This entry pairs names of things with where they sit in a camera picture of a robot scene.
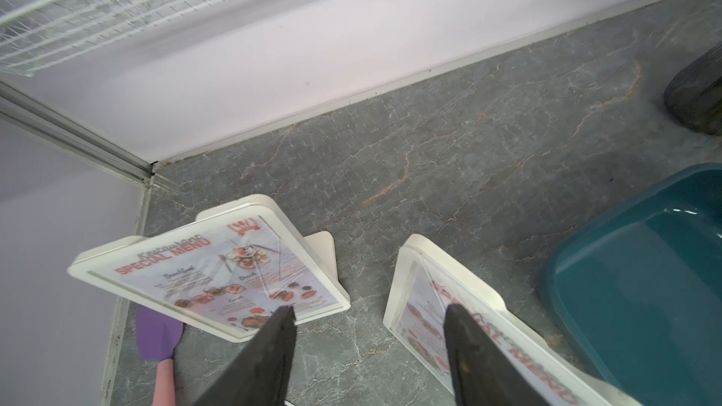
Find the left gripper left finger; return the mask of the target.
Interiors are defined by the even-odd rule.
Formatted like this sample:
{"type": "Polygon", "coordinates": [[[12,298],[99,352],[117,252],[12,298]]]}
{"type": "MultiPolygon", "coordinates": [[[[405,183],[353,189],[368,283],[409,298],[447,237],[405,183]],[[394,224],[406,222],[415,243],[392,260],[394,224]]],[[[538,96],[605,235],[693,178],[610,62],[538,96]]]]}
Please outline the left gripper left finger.
{"type": "Polygon", "coordinates": [[[284,406],[296,338],[293,308],[278,308],[196,404],[284,406]]]}

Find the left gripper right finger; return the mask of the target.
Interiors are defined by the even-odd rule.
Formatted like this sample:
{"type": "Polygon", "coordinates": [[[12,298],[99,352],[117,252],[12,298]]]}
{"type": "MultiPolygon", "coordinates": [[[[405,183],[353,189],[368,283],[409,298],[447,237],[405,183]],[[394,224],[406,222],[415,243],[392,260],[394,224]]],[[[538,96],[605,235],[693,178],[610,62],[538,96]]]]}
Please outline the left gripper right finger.
{"type": "Polygon", "coordinates": [[[547,404],[460,304],[447,307],[444,333],[458,405],[547,404]]]}

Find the special menu sheet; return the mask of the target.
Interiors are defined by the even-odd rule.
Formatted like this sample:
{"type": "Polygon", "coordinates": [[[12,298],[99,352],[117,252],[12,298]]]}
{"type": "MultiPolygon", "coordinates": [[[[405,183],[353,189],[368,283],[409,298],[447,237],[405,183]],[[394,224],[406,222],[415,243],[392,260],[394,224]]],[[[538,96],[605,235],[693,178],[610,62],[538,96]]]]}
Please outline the special menu sheet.
{"type": "Polygon", "coordinates": [[[498,329],[462,306],[441,274],[409,267],[408,293],[394,330],[459,405],[587,405],[498,329]]]}
{"type": "Polygon", "coordinates": [[[320,265],[261,216],[177,229],[103,255],[88,273],[233,339],[282,306],[306,321],[348,306],[320,265]]]}

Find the white menu holder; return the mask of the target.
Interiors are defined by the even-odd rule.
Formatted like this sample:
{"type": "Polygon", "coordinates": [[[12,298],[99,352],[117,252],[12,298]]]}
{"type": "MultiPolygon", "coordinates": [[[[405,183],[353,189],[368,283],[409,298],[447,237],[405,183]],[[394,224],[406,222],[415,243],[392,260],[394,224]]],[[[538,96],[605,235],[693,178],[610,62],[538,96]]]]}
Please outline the white menu holder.
{"type": "Polygon", "coordinates": [[[578,370],[431,240],[400,248],[384,325],[460,405],[635,405],[578,370]]]}
{"type": "Polygon", "coordinates": [[[154,237],[81,253],[70,276],[230,342],[254,336],[280,306],[297,323],[348,310],[335,243],[304,237],[268,195],[201,212],[154,237]]]}

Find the special menu sheet top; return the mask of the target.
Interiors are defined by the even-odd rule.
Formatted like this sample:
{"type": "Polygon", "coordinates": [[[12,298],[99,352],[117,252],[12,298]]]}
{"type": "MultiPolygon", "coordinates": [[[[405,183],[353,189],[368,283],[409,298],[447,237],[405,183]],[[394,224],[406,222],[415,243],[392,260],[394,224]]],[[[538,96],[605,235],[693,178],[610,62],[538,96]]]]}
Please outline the special menu sheet top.
{"type": "Polygon", "coordinates": [[[177,229],[103,255],[88,273],[233,339],[282,306],[306,321],[348,306],[320,265],[261,216],[177,229]]]}

